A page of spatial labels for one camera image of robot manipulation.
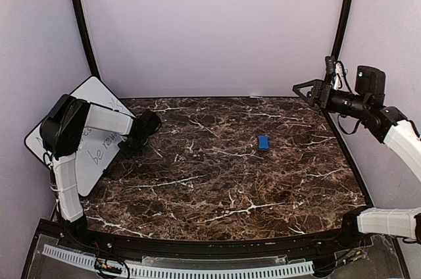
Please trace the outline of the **blue whiteboard eraser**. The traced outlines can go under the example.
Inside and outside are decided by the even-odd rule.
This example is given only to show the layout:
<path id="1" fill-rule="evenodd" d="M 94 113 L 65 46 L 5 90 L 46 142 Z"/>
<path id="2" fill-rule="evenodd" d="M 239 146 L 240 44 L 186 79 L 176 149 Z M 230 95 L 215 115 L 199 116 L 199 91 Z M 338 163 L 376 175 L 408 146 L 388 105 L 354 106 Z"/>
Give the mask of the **blue whiteboard eraser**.
<path id="1" fill-rule="evenodd" d="M 258 138 L 258 148 L 260 150 L 267 151 L 270 149 L 268 136 L 259 135 L 257 138 Z"/>

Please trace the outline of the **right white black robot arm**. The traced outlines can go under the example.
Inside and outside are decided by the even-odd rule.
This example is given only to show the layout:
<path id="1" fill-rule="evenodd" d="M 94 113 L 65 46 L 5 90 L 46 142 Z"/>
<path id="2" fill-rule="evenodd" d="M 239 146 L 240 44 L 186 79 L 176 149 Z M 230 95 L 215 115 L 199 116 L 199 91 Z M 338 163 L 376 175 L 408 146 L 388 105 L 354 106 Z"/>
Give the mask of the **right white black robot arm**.
<path id="1" fill-rule="evenodd" d="M 398 108 L 384 105 L 385 72 L 359 66 L 354 91 L 339 89 L 345 75 L 341 63 L 329 66 L 325 79 L 293 86 L 293 92 L 308 105 L 339 116 L 355 118 L 382 144 L 394 152 L 417 177 L 420 177 L 420 133 L 415 123 Z M 358 207 L 342 218 L 335 242 L 348 249 L 365 234 L 406 238 L 420 243 L 420 208 L 379 209 Z"/>

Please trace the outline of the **white whiteboard black frame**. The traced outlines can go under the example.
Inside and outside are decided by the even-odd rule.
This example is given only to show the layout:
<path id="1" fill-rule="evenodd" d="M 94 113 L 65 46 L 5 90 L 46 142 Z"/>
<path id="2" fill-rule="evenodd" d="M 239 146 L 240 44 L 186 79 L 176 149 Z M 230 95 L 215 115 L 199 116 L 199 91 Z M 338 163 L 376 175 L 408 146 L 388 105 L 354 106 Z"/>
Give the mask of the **white whiteboard black frame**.
<path id="1" fill-rule="evenodd" d="M 108 107 L 113 111 L 131 117 L 134 116 L 117 96 L 94 76 L 89 77 L 70 94 L 76 98 Z M 24 144 L 43 165 L 51 169 L 51 161 L 45 155 L 42 138 L 39 134 L 40 126 L 41 124 L 37 124 L 28 133 L 24 139 Z M 104 170 L 117 156 L 119 152 L 118 144 L 123 140 L 125 140 L 125 137 L 112 132 L 84 128 L 75 159 L 76 180 L 80 196 L 86 197 L 89 195 L 103 175 Z"/>

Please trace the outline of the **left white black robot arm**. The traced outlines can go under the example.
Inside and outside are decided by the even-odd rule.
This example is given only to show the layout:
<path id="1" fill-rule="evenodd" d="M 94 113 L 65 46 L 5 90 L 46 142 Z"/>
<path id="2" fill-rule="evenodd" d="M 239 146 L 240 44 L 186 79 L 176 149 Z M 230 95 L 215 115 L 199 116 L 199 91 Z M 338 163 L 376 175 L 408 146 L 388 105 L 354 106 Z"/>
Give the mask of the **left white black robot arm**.
<path id="1" fill-rule="evenodd" d="M 118 134 L 125 153 L 141 151 L 150 136 L 161 127 L 157 113 L 145 110 L 139 117 L 64 94 L 43 119 L 39 134 L 50 160 L 51 187 L 57 199 L 59 220 L 68 229 L 66 237 L 79 250 L 93 244 L 85 230 L 86 215 L 80 203 L 76 179 L 76 155 L 85 128 Z"/>

